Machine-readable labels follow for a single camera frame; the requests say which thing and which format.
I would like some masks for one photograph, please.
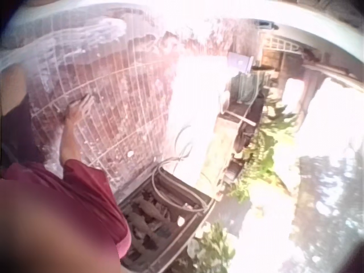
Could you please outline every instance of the white wall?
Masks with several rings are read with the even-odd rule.
[[[285,25],[279,25],[279,29],[274,31],[274,35],[286,37],[299,43],[306,44],[318,49],[322,54],[330,54],[330,65],[347,68],[349,72],[356,75],[359,80],[363,80],[363,63],[327,40],[324,40],[314,34]]]

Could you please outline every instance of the green plant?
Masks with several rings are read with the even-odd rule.
[[[265,108],[251,143],[243,151],[246,163],[242,176],[230,192],[239,202],[249,199],[249,185],[257,180],[286,187],[274,171],[274,148],[278,142],[292,141],[296,115],[286,114],[280,100],[266,99]]]
[[[228,235],[219,223],[213,224],[201,239],[192,239],[187,252],[195,273],[227,273],[235,256],[235,250],[228,244]]]

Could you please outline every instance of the hose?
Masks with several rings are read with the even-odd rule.
[[[181,133],[185,130],[185,129],[187,129],[187,128],[190,128],[191,126],[190,125],[187,125],[187,126],[184,126],[182,129],[181,129],[181,131],[178,133],[178,135],[177,135],[177,137],[176,137],[176,140],[175,140],[175,150],[176,150],[176,144],[177,144],[177,141],[178,141],[178,139],[179,139],[179,137],[180,137],[180,135],[181,135]],[[184,153],[185,153],[185,151],[186,151],[186,149],[188,148],[188,147],[190,147],[191,146],[191,149],[188,151],[188,153],[187,154],[185,154],[184,155]],[[186,211],[186,212],[203,212],[203,211],[205,211],[207,208],[208,208],[208,205],[206,204],[206,202],[200,197],[200,196],[198,196],[197,194],[195,194],[194,192],[192,192],[190,189],[188,189],[188,188],[186,188],[186,187],[184,187],[183,185],[181,185],[181,184],[179,184],[179,183],[177,183],[177,182],[175,182],[175,181],[173,181],[171,178],[169,178],[167,175],[165,175],[162,171],[161,171],[161,167],[162,166],[164,166],[164,165],[166,165],[166,164],[168,164],[168,163],[171,163],[171,162],[176,162],[176,166],[174,167],[174,169],[173,169],[173,172],[174,172],[174,170],[176,169],[176,167],[177,167],[177,165],[178,165],[178,163],[179,162],[181,162],[182,160],[184,160],[184,159],[186,159],[188,156],[189,156],[189,154],[191,153],[191,150],[192,150],[192,142],[189,142],[189,143],[187,143],[185,146],[184,146],[184,148],[182,149],[182,151],[181,151],[181,153],[180,153],[180,156],[179,157],[170,157],[170,158],[167,158],[167,159],[165,159],[164,161],[162,161],[162,162],[160,162],[155,168],[154,168],[154,170],[152,171],[152,186],[153,186],[153,189],[154,189],[154,191],[155,191],[155,193],[160,197],[160,198],[162,198],[166,203],[168,203],[168,204],[170,204],[171,206],[173,206],[173,207],[175,207],[175,208],[178,208],[178,209],[181,209],[181,210],[184,210],[184,211]],[[189,208],[187,208],[187,207],[184,207],[184,206],[180,206],[180,205],[178,205],[178,204],[175,204],[174,202],[172,202],[171,200],[169,200],[169,199],[167,199],[167,198],[165,198],[164,197],[164,195],[163,194],[161,194],[160,193],[160,191],[157,189],[157,187],[156,187],[156,185],[155,185],[155,174],[156,173],[159,173],[159,175],[160,176],[162,176],[164,179],[166,179],[168,182],[170,182],[171,184],[173,184],[173,185],[175,185],[175,186],[177,186],[178,188],[180,188],[180,189],[182,189],[183,191],[186,191],[186,192],[188,192],[190,195],[192,195],[194,198],[196,198],[199,202],[200,202],[200,204],[201,204],[201,206],[202,206],[202,208],[201,209],[189,209]]]

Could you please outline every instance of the red shirt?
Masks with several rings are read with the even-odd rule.
[[[127,221],[116,204],[105,173],[69,159],[63,166],[63,179],[40,163],[12,164],[3,174],[4,179],[30,181],[52,188],[79,201],[94,213],[109,232],[117,246],[119,257],[125,256],[131,244]]]

